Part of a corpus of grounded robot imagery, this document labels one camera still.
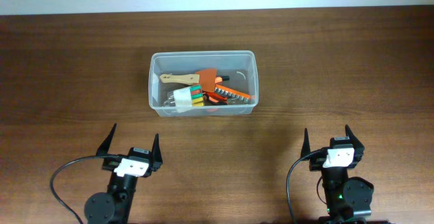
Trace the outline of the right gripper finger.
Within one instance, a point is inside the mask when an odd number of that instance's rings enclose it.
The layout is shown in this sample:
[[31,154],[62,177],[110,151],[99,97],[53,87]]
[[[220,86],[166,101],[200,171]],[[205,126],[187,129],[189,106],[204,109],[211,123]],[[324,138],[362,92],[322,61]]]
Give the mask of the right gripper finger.
[[350,129],[349,125],[345,126],[345,133],[349,137],[349,140],[351,144],[353,145],[353,148],[355,150],[354,152],[354,158],[356,160],[360,160],[363,157],[363,153],[365,150],[364,145],[361,143],[361,141],[353,134],[352,130]]
[[301,148],[301,152],[300,152],[300,158],[302,160],[308,160],[310,153],[311,153],[311,147],[310,147],[310,142],[309,142],[309,133],[308,133],[308,129],[305,128],[302,148]]

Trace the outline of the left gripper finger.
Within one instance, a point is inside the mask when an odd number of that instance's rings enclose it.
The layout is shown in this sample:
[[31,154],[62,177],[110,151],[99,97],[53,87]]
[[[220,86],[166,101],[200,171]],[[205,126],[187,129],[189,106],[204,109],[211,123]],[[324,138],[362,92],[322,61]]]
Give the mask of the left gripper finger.
[[156,172],[156,171],[158,171],[158,169],[160,169],[161,165],[163,164],[161,149],[159,146],[159,135],[158,134],[155,135],[151,153],[152,153],[151,171]]
[[103,140],[103,142],[100,144],[100,146],[97,148],[96,156],[100,155],[107,155],[111,146],[111,142],[113,139],[113,136],[116,131],[117,124],[114,123],[113,127],[111,128],[111,131],[109,132],[108,136]]

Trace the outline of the clear box coloured connectors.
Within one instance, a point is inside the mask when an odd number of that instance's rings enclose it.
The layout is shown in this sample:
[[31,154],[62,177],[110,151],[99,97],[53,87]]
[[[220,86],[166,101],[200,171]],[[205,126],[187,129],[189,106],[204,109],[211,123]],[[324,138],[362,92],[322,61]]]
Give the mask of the clear box coloured connectors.
[[203,91],[200,85],[187,86],[167,93],[164,107],[174,107],[177,112],[183,113],[193,107],[204,106]]

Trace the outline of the small red cutting pliers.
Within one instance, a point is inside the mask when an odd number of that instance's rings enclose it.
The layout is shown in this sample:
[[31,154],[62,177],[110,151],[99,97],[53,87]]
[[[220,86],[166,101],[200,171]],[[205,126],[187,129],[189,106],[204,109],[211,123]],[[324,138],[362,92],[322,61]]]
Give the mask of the small red cutting pliers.
[[211,105],[228,105],[227,98],[213,92],[204,92],[203,98]]

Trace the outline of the socket bit rail orange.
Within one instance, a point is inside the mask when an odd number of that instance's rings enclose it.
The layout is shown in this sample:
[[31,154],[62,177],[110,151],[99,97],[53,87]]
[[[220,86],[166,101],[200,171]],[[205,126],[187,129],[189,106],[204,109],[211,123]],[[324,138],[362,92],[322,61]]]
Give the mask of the socket bit rail orange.
[[249,103],[251,100],[251,96],[249,94],[228,88],[226,86],[222,86],[219,84],[215,85],[214,88],[215,93],[220,94],[221,96],[229,97],[235,100],[239,100],[244,103]]

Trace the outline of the orange scraper wooden handle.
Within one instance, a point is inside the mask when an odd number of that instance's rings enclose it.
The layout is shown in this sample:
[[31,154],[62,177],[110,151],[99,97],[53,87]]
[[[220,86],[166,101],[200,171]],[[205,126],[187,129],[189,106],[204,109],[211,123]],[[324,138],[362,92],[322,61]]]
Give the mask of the orange scraper wooden handle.
[[200,85],[206,92],[213,92],[215,88],[216,69],[204,69],[186,75],[162,74],[159,76],[163,83],[181,83],[184,85]]

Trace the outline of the orange black needle-nose pliers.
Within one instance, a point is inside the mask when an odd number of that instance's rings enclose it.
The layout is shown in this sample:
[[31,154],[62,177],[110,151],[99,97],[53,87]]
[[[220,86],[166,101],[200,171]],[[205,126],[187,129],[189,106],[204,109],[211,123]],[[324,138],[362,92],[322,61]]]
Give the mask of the orange black needle-nose pliers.
[[229,76],[219,76],[215,78],[215,83],[222,83],[224,81],[228,81],[229,79]]

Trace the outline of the clear plastic container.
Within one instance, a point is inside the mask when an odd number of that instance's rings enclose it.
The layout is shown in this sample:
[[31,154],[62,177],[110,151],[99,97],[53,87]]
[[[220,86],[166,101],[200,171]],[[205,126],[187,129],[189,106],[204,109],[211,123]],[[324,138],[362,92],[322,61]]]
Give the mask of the clear plastic container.
[[161,117],[250,114],[258,104],[253,52],[161,52],[152,56],[149,105]]

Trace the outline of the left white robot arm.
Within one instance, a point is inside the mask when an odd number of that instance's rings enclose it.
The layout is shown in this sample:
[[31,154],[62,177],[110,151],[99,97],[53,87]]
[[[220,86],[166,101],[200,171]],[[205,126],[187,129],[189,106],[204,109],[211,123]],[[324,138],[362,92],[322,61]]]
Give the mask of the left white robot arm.
[[113,126],[96,151],[97,156],[103,157],[102,169],[109,171],[111,177],[106,191],[95,193],[85,203],[88,223],[127,223],[138,179],[149,177],[163,164],[158,134],[150,150],[132,147],[126,155],[111,155],[109,148],[115,130]]

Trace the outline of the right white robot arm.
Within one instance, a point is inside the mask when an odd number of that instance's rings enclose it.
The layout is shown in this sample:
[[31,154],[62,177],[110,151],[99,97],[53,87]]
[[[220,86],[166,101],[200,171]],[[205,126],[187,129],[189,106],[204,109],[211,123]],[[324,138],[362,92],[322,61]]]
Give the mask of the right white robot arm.
[[308,131],[300,153],[301,160],[309,162],[311,172],[320,171],[328,215],[320,223],[365,223],[372,214],[370,204],[374,186],[358,177],[349,177],[363,157],[365,147],[345,126],[345,135],[330,139],[330,145],[311,151]]

